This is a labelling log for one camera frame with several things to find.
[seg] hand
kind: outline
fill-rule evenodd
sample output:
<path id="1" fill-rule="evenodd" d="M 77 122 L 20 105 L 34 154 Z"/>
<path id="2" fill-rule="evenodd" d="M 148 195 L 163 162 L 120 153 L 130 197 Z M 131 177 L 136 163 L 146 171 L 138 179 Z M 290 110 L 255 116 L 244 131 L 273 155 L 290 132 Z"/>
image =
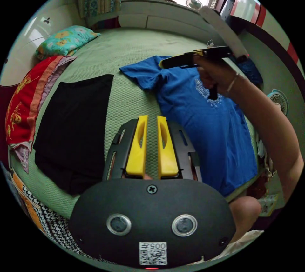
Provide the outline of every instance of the hand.
<path id="1" fill-rule="evenodd" d="M 144 180 L 152 180 L 152 177 L 150 177 L 150 176 L 147 175 L 147 174 L 144 174 L 144 178 L 143 178 L 143 179 L 144 179 Z"/>
<path id="2" fill-rule="evenodd" d="M 211 89 L 217 84 L 218 93 L 224 95 L 227 92 L 230 83 L 236 76 L 236 71 L 224 60 L 214 62 L 202 56 L 194 55 L 193 62 L 199 66 L 197 70 L 206 89 Z"/>

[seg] headboard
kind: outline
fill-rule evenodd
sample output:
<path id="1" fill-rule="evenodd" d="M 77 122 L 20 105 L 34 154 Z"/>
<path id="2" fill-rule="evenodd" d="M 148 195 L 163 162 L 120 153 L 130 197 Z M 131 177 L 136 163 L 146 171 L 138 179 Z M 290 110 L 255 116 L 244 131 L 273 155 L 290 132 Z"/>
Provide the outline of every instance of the headboard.
<path id="1" fill-rule="evenodd" d="M 76 4 L 63 5 L 50 11 L 37 12 L 20 32 L 3 66 L 0 86 L 19 84 L 37 63 L 37 47 L 50 35 L 71 25 L 86 26 Z"/>
<path id="2" fill-rule="evenodd" d="M 91 27 L 115 17 L 118 17 L 121 27 L 168 31 L 205 44 L 212 39 L 216 45 L 224 45 L 216 30 L 197 11 L 166 1 L 122 0 L 120 11 L 87 17 L 86 22 Z"/>

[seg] bed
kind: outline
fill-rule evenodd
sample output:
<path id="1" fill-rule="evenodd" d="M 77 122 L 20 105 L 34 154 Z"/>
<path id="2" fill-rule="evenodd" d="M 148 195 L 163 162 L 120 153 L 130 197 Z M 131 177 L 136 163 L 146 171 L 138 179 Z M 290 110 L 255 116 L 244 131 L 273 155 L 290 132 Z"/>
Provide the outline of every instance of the bed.
<path id="1" fill-rule="evenodd" d="M 104 155 L 105 157 L 107 156 L 113 137 L 121 124 L 132 118 L 137 118 L 139 115 L 148 115 L 146 173 L 153 178 L 157 178 L 156 118 L 161 115 L 158 103 L 153 94 L 143 92 L 137 85 L 120 73 L 119 67 L 139 62 L 154 55 L 176 55 L 199 47 L 205 47 L 205 45 L 194 39 L 157 30 L 118 28 L 99 30 L 99 32 L 101 33 L 99 37 L 80 48 L 74 54 L 77 58 L 67 67 L 52 87 L 38 114 L 36 131 L 39 129 L 48 102 L 60 82 L 71 83 L 102 74 L 113 74 L 114 79 L 105 127 Z M 244 76 L 237 66 L 230 60 L 228 62 Z M 124 96 L 121 95 L 122 89 L 124 89 Z M 251 135 L 253 150 L 255 156 L 257 156 L 255 130 L 247 119 L 246 121 Z M 34 197 L 49 209 L 69 219 L 79 196 L 71 196 L 65 193 L 38 169 L 35 165 L 34 149 L 29 154 L 28 174 L 23 170 L 20 161 L 13 152 L 10 153 L 10 162 L 16 174 Z M 230 202 L 244 192 L 258 178 L 259 174 L 260 172 L 246 184 L 237 188 L 226 200 Z"/>

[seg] windowsill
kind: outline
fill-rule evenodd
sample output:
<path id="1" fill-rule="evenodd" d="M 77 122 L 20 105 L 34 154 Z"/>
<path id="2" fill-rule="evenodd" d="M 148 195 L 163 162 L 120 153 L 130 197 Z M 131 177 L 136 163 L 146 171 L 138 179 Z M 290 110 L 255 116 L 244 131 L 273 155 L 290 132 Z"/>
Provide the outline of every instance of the windowsill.
<path id="1" fill-rule="evenodd" d="M 191 11 L 191 12 L 199 15 L 198 11 L 196 11 L 196 10 L 188 8 L 188 7 L 184 6 L 184 5 L 180 5 L 180 4 L 169 2 L 169 1 L 165 1 L 165 0 L 121 0 L 121 2 L 128 2 L 128 1 L 131 1 L 131 2 L 152 2 L 152 3 L 168 4 L 168 5 L 171 5 L 171 6 L 175 6 L 175 7 L 181 8 L 181 9 L 185 9 L 185 10 Z"/>

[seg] red blanket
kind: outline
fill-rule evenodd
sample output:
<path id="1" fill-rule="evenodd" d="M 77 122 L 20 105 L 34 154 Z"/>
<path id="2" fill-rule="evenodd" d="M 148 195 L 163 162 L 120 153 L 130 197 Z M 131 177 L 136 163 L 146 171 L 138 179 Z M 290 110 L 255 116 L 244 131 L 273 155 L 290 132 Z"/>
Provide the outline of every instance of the red blanket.
<path id="1" fill-rule="evenodd" d="M 28 152 L 32 150 L 39 109 L 55 81 L 72 56 L 52 56 L 37 64 L 17 86 L 5 118 L 7 144 L 14 150 L 27 172 Z"/>

